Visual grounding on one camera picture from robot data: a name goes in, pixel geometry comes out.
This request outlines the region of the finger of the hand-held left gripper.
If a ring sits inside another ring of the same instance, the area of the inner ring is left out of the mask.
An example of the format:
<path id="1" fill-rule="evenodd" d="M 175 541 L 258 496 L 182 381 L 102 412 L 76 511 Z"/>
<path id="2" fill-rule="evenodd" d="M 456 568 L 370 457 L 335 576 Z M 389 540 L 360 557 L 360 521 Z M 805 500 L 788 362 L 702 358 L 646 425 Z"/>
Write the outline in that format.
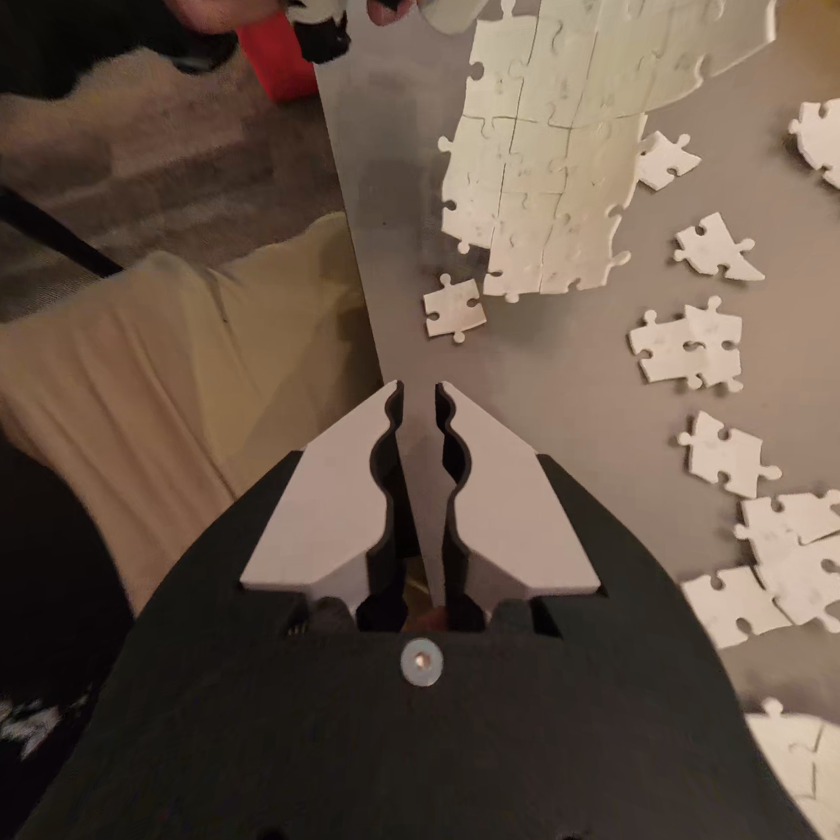
<path id="1" fill-rule="evenodd" d="M 484 1 L 421 1 L 420 14 L 440 34 L 462 34 L 475 23 Z"/>

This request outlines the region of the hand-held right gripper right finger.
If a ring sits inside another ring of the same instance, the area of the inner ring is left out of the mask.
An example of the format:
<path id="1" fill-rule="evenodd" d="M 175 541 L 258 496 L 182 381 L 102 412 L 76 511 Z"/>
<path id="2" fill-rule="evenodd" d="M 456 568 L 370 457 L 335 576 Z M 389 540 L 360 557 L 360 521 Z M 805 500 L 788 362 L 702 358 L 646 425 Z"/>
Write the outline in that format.
<path id="1" fill-rule="evenodd" d="M 446 381 L 435 418 L 455 483 L 442 545 L 449 628 L 479 632 L 504 602 L 595 593 L 601 581 L 537 451 Z"/>

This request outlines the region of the assembled white puzzle section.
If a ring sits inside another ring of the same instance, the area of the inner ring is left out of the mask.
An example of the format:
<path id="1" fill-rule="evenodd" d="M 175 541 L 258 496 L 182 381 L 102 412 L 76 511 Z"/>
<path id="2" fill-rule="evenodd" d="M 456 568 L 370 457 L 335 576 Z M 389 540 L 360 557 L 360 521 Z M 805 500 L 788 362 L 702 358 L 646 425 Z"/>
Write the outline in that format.
<path id="1" fill-rule="evenodd" d="M 776 2 L 499 2 L 476 17 L 442 232 L 488 253 L 486 297 L 603 287 L 648 115 L 775 40 Z"/>

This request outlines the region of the person's left hand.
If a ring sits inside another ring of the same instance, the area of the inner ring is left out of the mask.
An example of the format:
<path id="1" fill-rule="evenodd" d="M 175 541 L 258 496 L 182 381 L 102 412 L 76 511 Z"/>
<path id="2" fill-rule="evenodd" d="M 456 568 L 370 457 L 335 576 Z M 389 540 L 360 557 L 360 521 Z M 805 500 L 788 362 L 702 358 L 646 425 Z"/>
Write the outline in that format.
<path id="1" fill-rule="evenodd" d="M 280 1 L 165 1 L 173 14 L 196 32 L 222 34 L 245 25 L 267 20 L 284 10 L 287 2 Z M 395 8 L 383 2 L 368 1 L 366 12 L 376 26 L 387 26 L 404 18 L 415 5 L 401 1 Z"/>

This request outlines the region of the red box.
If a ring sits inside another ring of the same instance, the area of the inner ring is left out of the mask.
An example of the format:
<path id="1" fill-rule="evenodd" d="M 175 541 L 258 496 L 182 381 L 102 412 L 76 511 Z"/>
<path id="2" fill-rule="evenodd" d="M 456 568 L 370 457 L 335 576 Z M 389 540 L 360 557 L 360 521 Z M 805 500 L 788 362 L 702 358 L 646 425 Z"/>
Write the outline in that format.
<path id="1" fill-rule="evenodd" d="M 236 34 L 269 100 L 284 103 L 318 94 L 314 66 L 303 58 L 285 12 L 238 27 Z"/>

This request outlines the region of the white puzzle pieces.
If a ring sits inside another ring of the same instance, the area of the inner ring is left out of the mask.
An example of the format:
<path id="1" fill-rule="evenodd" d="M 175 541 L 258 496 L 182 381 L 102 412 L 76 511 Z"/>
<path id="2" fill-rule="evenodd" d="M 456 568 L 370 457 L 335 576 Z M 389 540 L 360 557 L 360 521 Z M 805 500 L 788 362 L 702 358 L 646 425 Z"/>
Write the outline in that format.
<path id="1" fill-rule="evenodd" d="M 838 190 L 838 98 L 806 101 L 789 125 L 796 148 L 813 170 Z M 658 191 L 697 168 L 700 157 L 686 150 L 689 135 L 669 140 L 657 131 L 637 155 L 637 179 Z M 754 242 L 736 243 L 719 213 L 675 235 L 676 262 L 698 274 L 738 282 L 764 274 L 745 257 Z M 742 319 L 723 313 L 717 296 L 704 308 L 686 304 L 680 318 L 658 320 L 648 310 L 627 334 L 638 366 L 650 384 L 680 381 L 690 390 L 721 386 L 739 393 Z M 759 497 L 761 480 L 778 480 L 781 469 L 762 462 L 761 438 L 728 427 L 699 411 L 689 430 L 675 439 L 687 453 L 687 471 L 740 501 L 732 534 L 749 544 L 751 564 L 704 574 L 680 585 L 691 609 L 717 649 L 743 644 L 750 636 L 819 623 L 838 636 L 838 489 Z"/>

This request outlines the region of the black wheeled chair base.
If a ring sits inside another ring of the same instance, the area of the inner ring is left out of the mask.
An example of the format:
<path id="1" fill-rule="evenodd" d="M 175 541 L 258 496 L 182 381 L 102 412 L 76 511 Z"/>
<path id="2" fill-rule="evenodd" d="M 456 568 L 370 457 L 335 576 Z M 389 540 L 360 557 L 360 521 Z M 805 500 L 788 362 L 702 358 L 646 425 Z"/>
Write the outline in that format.
<path id="1" fill-rule="evenodd" d="M 123 270 L 68 227 L 5 185 L 1 185 L 1 221 L 96 277 L 113 277 Z"/>

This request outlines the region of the single white puzzle piece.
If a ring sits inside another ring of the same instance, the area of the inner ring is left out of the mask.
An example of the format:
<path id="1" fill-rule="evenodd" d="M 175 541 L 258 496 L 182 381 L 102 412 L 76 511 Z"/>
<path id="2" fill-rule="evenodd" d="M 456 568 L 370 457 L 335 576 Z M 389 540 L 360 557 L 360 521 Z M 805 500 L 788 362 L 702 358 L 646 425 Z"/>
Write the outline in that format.
<path id="1" fill-rule="evenodd" d="M 487 322 L 475 279 L 453 281 L 443 273 L 439 288 L 423 296 L 425 329 L 429 339 L 449 336 L 455 344 L 466 341 L 466 334 Z"/>

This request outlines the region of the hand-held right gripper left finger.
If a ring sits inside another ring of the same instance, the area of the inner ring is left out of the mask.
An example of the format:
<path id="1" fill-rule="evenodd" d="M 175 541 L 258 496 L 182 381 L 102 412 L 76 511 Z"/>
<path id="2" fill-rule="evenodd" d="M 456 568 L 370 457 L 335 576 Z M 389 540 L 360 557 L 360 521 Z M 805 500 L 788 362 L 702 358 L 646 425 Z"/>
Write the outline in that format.
<path id="1" fill-rule="evenodd" d="M 247 590 L 341 601 L 357 627 L 407 618 L 407 490 L 396 432 L 404 385 L 385 384 L 300 454 L 240 576 Z"/>

